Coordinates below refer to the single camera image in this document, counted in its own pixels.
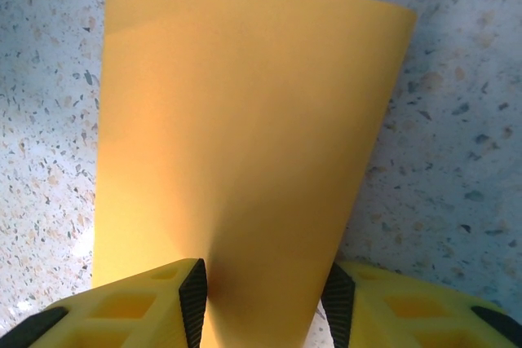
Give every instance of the yellow paper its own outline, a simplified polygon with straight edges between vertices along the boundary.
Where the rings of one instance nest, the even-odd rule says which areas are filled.
[[[301,346],[413,26],[372,0],[107,0],[94,286],[204,258],[203,348]]]

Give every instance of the speckled surface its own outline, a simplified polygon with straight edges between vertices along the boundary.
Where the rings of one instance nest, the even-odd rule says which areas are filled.
[[[340,253],[522,319],[522,0],[388,1],[419,22]],[[0,0],[0,334],[89,287],[103,18]]]

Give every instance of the yellow plastic part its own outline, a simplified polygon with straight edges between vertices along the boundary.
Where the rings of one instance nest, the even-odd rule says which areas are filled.
[[[511,348],[472,311],[502,309],[478,297],[355,262],[350,348]]]
[[[179,286],[196,262],[172,262],[53,303],[48,308],[69,313],[31,348],[187,348]]]

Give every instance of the paper sheet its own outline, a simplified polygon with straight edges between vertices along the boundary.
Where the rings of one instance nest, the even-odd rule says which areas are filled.
[[[107,0],[94,286],[201,257],[203,348],[301,346],[414,19],[371,0]]]

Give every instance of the granite countertop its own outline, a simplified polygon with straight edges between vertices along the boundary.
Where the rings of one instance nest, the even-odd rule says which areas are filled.
[[[386,1],[418,27],[340,257],[521,320],[522,0]],[[0,0],[0,334],[89,288],[103,29],[104,0]]]

